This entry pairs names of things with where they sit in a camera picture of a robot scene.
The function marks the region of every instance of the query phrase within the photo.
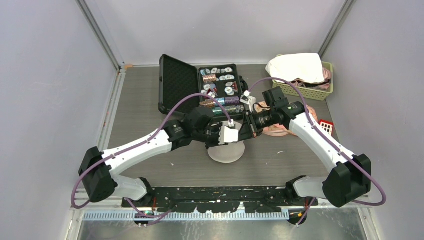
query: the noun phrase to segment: metal frame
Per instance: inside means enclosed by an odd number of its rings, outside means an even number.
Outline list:
[[[108,149],[109,141],[112,135],[112,128],[115,122],[115,116],[117,115],[118,103],[121,98],[121,92],[124,85],[126,72],[127,71],[124,68],[121,69],[113,85],[112,92],[109,98],[109,104],[106,110],[106,116],[104,117],[103,127],[101,129],[100,137],[97,142],[97,147],[99,150]]]
[[[112,62],[113,66],[119,70],[120,64],[118,63],[117,58],[115,57],[114,53],[112,52],[111,47],[108,44],[108,41],[106,41],[105,35],[102,33],[102,30],[100,29],[96,19],[93,16],[92,11],[90,10],[89,6],[87,5],[85,0],[75,0],[75,2],[78,4],[79,8],[81,9],[81,12],[84,14],[85,18],[87,19],[88,24],[91,26],[91,29],[93,30],[95,36],[97,37],[98,41],[100,42],[100,45],[103,47],[104,51],[107,54],[107,57]]]
[[[345,22],[346,18],[349,15],[349,12],[352,9],[352,6],[356,3],[357,0],[346,0],[341,7],[340,12],[338,13],[337,17],[335,18],[334,23],[332,24],[332,27],[330,31],[327,34],[327,37],[325,38],[324,42],[322,43],[321,48],[319,49],[319,56],[322,58],[324,54],[326,53],[327,49],[330,46],[330,43],[333,41],[334,36],[336,33],[340,30],[343,23]]]

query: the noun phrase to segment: red object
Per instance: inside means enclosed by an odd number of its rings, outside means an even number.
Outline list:
[[[331,121],[326,121],[326,120],[319,120],[319,125],[321,126],[322,129],[324,129],[328,134],[330,134],[330,136],[333,134],[333,128],[334,128],[334,123],[332,123]]]

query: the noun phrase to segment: metal floor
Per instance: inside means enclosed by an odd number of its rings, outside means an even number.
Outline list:
[[[251,86],[268,77],[265,65],[238,65],[237,70]],[[262,92],[272,82],[260,83],[252,92],[262,101]],[[287,96],[290,102],[300,98]],[[153,132],[165,118],[158,110],[159,67],[128,68],[108,148],[115,148]],[[331,121],[327,103],[307,99],[319,119]],[[328,175],[318,157],[296,136],[259,138],[244,142],[240,160],[222,164],[209,158],[203,143],[152,157],[125,171],[131,178],[146,178],[153,187],[266,186],[284,185],[301,175]]]

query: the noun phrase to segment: white plastic part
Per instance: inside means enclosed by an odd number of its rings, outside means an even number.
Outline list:
[[[103,158],[106,158],[111,154],[115,154],[136,144],[142,143],[148,138],[150,138],[155,132],[156,130],[145,137],[132,141],[123,146],[105,150],[102,156]],[[115,176],[118,176],[123,171],[131,168],[136,164],[143,162],[146,159],[149,159],[159,154],[171,152],[172,143],[169,142],[169,138],[170,137],[168,136],[168,134],[164,130],[161,130],[159,134],[149,143],[145,143],[144,145],[132,149],[126,153],[123,153],[113,159],[107,160],[105,164],[111,167],[111,169],[109,170],[110,175],[112,175],[112,178],[115,178]]]
[[[219,132],[219,145],[236,143],[239,141],[239,131],[231,129],[227,126],[222,126]]]
[[[246,96],[246,97],[249,97],[251,95],[251,92],[246,90],[246,91],[243,92],[243,95]]]
[[[344,153],[346,153],[351,159],[353,159],[354,153],[347,150],[339,142],[337,142],[333,137],[331,137],[325,130],[323,130],[320,125],[314,120],[312,115],[310,118],[313,120],[313,124],[318,126],[318,129],[324,133],[327,138],[338,146]],[[322,161],[324,166],[327,168],[328,172],[337,166],[337,163],[346,163],[346,159],[339,155],[339,152],[336,151],[327,141],[325,141],[315,129],[312,128],[309,120],[306,116],[306,113],[302,113],[296,116],[296,119],[291,120],[289,130],[296,134],[300,139],[302,139],[310,149],[318,156]]]
[[[140,179],[116,175],[113,180],[118,184],[111,197],[129,198],[134,201],[140,200],[147,194],[146,185]]]
[[[228,127],[234,128],[236,125],[234,124],[234,120],[231,119],[231,121],[228,122]]]
[[[297,195],[302,198],[316,197],[326,199],[323,192],[323,182],[325,177],[304,177],[297,180],[293,186]]]

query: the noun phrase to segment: plastic basket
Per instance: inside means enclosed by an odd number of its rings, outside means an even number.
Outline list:
[[[297,89],[300,90],[300,92],[305,98],[324,101],[326,97],[328,97],[331,93],[333,93],[333,84],[334,84],[333,65],[329,62],[323,61],[322,66],[330,70],[331,72],[331,83],[330,83],[329,91],[315,90],[315,89],[306,88],[306,87],[298,87]],[[272,82],[273,82],[272,87],[273,88],[280,87],[284,94],[299,96],[299,94],[291,86],[285,83],[282,83],[278,80],[273,80]]]

